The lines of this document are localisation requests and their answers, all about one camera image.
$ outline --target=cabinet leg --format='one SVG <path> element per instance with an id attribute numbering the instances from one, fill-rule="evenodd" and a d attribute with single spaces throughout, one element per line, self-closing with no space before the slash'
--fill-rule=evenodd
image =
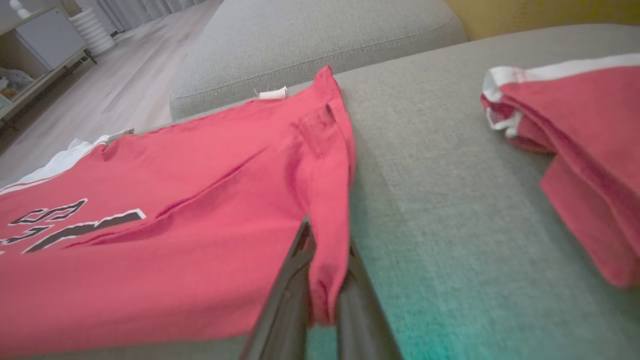
<path id="1" fill-rule="evenodd" d="M 93 55 L 91 54 L 91 51 L 89 51 L 89 49 L 85 49 L 84 53 L 89 56 L 89 59 L 91 59 L 91 61 L 93 61 L 94 64 L 98 65 L 98 62 L 95 61 L 95 58 L 93 57 Z"/>

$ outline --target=clothing tag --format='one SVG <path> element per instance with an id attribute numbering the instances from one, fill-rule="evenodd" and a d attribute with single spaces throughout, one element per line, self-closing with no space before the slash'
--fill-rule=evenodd
<path id="1" fill-rule="evenodd" d="M 289 95 L 287 87 L 283 87 L 279 90 L 265 91 L 258 94 L 259 99 L 285 99 Z"/>

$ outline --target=floor plank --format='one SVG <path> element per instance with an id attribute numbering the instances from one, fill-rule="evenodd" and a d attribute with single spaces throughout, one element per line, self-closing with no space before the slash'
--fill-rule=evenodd
<path id="1" fill-rule="evenodd" d="M 0 133 L 0 185 L 45 165 L 73 139 L 170 121 L 173 77 L 221 0 L 209 0 L 116 37 L 118 45 L 49 88 Z"/>

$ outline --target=stitched seam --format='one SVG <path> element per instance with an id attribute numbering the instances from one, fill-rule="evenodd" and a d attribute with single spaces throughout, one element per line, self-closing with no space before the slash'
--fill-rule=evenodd
<path id="1" fill-rule="evenodd" d="M 348 56 L 348 55 L 352 55 L 352 54 L 357 54 L 357 53 L 362 53 L 371 49 L 377 49 L 380 47 L 385 47 L 385 46 L 389 46 L 389 45 L 394 45 L 394 44 L 398 44 L 401 42 L 405 42 L 405 41 L 409 41 L 409 40 L 413 40 L 414 38 L 418 38 L 424 35 L 428 35 L 440 28 L 444 28 L 447 25 L 449 25 L 453 20 L 453 14 L 451 15 L 451 17 L 449 18 L 449 21 L 447 21 L 445 24 L 442 24 L 440 26 L 438 26 L 437 28 L 433 28 L 425 33 L 413 33 L 413 34 L 409 34 L 405 37 L 402 38 L 396 38 L 394 40 L 389 40 L 389 39 L 384 39 L 381 41 L 377 41 L 377 42 L 372 42 L 369 44 L 365 44 L 365 45 L 360 45 L 359 48 L 357 47 L 350 47 L 348 49 L 344 49 L 341 51 L 335 51 L 333 53 L 329 53 L 329 54 L 325 54 L 322 57 L 319 58 L 309 58 L 306 60 L 302 60 L 296 63 L 292 63 L 290 65 L 286 65 L 284 67 L 280 67 L 279 69 L 277 68 L 273 68 L 271 70 L 267 70 L 258 74 L 254 74 L 251 76 L 246 76 L 244 78 L 241 79 L 237 79 L 237 80 L 233 80 L 233 81 L 229 81 L 225 84 L 222 84 L 216 88 L 209 88 L 207 90 L 204 90 L 203 92 L 198 92 L 195 94 L 189 94 L 189 95 L 183 95 L 180 97 L 172 97 L 172 100 L 176 100 L 176 101 L 187 101 L 190 99 L 197 99 L 199 97 L 203 97 L 206 95 L 211 95 L 211 94 L 216 94 L 218 92 L 222 92 L 222 91 L 226 91 L 230 88 L 235 88 L 238 86 L 242 86 L 245 84 L 250 84 L 250 83 L 254 83 L 256 81 L 260 81 L 262 79 L 267 79 L 267 78 L 271 78 L 273 76 L 276 75 L 280 75 L 280 74 L 284 74 L 286 72 L 290 72 L 290 71 L 294 71 L 294 70 L 298 70 L 298 69 L 303 69 L 305 67 L 308 67 L 310 65 L 322 62 L 322 61 L 326 61 L 326 60 L 332 60 L 332 59 L 336 59 L 336 58 L 341 58 L 343 56 Z"/>

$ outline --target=gray upholstery fabric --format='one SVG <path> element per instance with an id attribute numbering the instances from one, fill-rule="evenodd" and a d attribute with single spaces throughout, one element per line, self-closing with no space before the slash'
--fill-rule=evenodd
<path id="1" fill-rule="evenodd" d="M 351 230 L 405 359 L 638 358 L 640 293 L 600 277 L 540 190 L 550 158 L 508 145 L 479 103 L 490 67 L 636 52 L 638 39 L 568 26 L 336 75 L 356 140 Z M 231 360 L 242 340 L 43 358 Z M 316 328 L 308 358 L 335 347 Z"/>
<path id="2" fill-rule="evenodd" d="M 225 1 L 174 78 L 173 119 L 466 41 L 442 0 Z"/>

